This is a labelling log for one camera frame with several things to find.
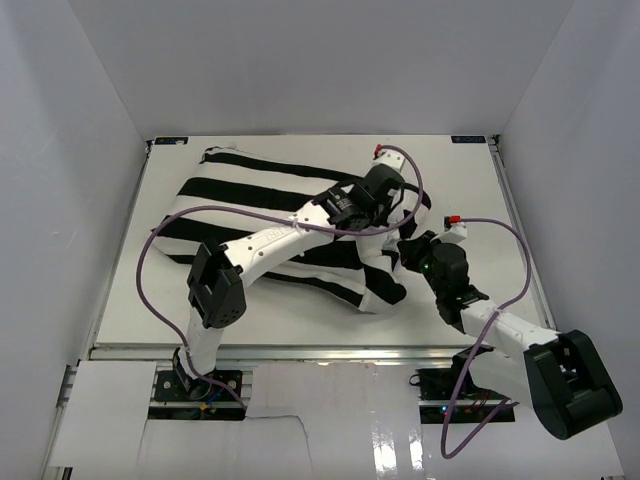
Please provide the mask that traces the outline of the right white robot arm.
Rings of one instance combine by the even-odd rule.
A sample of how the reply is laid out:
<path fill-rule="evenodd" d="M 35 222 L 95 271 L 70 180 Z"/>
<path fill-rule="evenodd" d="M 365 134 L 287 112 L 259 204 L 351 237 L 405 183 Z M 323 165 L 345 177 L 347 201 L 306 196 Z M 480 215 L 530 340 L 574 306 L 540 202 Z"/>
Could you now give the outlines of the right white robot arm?
<path fill-rule="evenodd" d="M 506 312 L 469 279 L 465 250 L 426 232 L 399 244 L 403 266 L 426 279 L 440 317 L 482 342 L 455 355 L 451 384 L 472 399 L 485 389 L 532 409 L 547 432 L 569 439 L 623 411 L 591 339 Z"/>

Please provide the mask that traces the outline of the white pillow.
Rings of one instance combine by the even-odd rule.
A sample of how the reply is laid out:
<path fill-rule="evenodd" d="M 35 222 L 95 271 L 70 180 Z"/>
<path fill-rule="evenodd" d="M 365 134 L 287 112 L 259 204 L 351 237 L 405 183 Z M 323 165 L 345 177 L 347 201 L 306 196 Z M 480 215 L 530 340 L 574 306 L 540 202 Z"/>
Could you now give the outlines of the white pillow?
<path fill-rule="evenodd" d="M 424 198 L 415 215 L 400 228 L 375 236 L 356 238 L 357 252 L 367 273 L 384 273 L 394 282 L 397 281 L 399 243 L 414 240 L 426 231 L 426 220 L 431 207 L 432 202 Z"/>

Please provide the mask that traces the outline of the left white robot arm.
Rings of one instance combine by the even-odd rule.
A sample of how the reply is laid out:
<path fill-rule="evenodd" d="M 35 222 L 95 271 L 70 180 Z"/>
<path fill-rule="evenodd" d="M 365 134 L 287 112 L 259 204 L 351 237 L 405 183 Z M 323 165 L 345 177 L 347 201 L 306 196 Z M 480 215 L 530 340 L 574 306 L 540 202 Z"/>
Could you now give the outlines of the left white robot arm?
<path fill-rule="evenodd" d="M 263 276 L 323 289 L 367 313 L 405 298 L 394 276 L 400 255 L 390 248 L 397 238 L 388 222 L 404 186 L 401 169 L 376 162 L 351 191 L 332 186 L 282 226 L 200 243 L 187 277 L 190 321 L 173 357 L 180 391 L 199 399 L 217 385 L 223 331 L 245 313 L 245 291 Z"/>

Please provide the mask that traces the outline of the black white striped pillowcase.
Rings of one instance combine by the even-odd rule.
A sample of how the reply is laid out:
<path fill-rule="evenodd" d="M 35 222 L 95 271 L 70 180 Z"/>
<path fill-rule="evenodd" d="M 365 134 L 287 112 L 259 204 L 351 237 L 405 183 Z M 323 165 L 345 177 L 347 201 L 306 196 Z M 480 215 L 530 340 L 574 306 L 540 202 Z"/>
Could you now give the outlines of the black white striped pillowcase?
<path fill-rule="evenodd" d="M 191 265 L 200 244 L 210 238 L 225 243 L 270 227 L 265 216 L 287 218 L 314 196 L 333 187 L 350 190 L 358 176 L 339 170 L 269 161 L 232 149 L 211 147 L 178 190 L 171 214 L 185 216 L 164 227 L 154 247 L 177 264 Z M 391 223 L 418 211 L 427 194 L 409 184 L 397 196 Z M 400 303 L 407 289 L 397 275 L 367 273 L 357 237 L 342 237 L 296 256 L 265 273 L 265 278 L 325 291 L 366 313 L 380 313 Z"/>

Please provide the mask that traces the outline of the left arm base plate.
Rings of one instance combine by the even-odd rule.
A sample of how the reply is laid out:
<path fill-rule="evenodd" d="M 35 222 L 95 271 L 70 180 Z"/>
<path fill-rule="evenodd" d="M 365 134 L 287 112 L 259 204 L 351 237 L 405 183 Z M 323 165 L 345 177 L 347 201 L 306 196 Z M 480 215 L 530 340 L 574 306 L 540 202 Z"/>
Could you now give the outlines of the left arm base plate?
<path fill-rule="evenodd" d="M 242 421 L 245 413 L 227 389 L 205 382 L 188 393 L 173 370 L 162 370 L 157 374 L 148 418 Z"/>

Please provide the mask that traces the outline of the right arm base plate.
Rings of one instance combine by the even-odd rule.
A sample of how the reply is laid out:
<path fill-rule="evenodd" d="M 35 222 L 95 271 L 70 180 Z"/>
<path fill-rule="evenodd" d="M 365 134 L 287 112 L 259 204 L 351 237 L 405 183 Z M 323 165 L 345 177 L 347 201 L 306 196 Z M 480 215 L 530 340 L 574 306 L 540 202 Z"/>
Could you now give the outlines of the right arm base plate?
<path fill-rule="evenodd" d="M 419 390 L 419 413 L 422 425 L 442 425 L 458 375 L 451 368 L 418 369 L 409 377 L 409 385 Z M 490 390 L 470 383 L 461 387 L 452 424 L 479 424 L 504 399 Z"/>

